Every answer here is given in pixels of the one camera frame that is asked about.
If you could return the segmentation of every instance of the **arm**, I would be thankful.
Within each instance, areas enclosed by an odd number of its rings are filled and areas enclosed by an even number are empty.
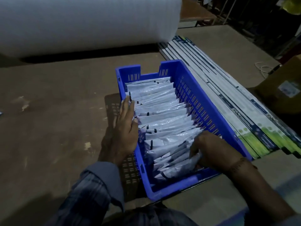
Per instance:
[[[96,162],[88,166],[58,212],[46,225],[101,225],[110,203],[124,210],[123,190],[117,166],[132,154],[138,141],[134,101],[129,106],[127,97],[114,120],[112,138],[104,137]]]
[[[281,222],[296,214],[258,170],[247,160],[242,160],[243,156],[225,140],[205,131],[195,138],[191,155],[198,149],[203,155],[199,163],[225,173],[246,200],[250,212],[263,213],[272,222]]]

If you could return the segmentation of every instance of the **bracelet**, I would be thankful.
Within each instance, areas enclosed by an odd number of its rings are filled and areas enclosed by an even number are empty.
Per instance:
[[[239,168],[245,164],[245,163],[250,163],[249,160],[247,160],[246,158],[241,158],[240,160],[238,160],[236,163],[234,163],[230,169],[228,169],[224,174],[228,177],[228,178],[232,178],[233,175],[239,170]]]

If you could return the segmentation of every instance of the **bubble wrap roll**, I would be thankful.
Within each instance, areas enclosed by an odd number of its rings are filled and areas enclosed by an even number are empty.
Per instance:
[[[0,53],[28,57],[170,41],[182,0],[0,0]]]

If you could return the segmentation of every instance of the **hand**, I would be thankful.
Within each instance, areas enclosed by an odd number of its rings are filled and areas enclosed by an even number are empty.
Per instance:
[[[129,106],[128,96],[121,102],[119,116],[113,122],[111,141],[102,144],[99,161],[107,161],[120,166],[125,157],[134,152],[138,141],[138,120],[135,118],[132,121],[134,106],[134,101],[131,101]]]
[[[199,165],[210,167],[221,173],[229,170],[234,163],[243,157],[225,140],[208,131],[204,131],[194,138],[190,147],[190,156],[194,156],[199,150],[202,153]]]

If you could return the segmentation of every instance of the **person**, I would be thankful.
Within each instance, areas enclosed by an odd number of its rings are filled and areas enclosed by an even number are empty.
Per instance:
[[[72,186],[68,197],[46,225],[101,225],[110,203],[124,211],[123,190],[118,166],[132,154],[138,141],[138,123],[134,101],[127,97],[121,103],[114,121],[112,138],[102,143],[98,162],[88,166]],[[258,170],[226,141],[204,131],[191,145],[190,153],[202,152],[201,166],[226,174],[245,198],[250,225],[259,219],[261,225],[301,225],[300,216],[268,185]],[[154,205],[135,209],[111,222],[111,225],[197,225],[184,213]]]

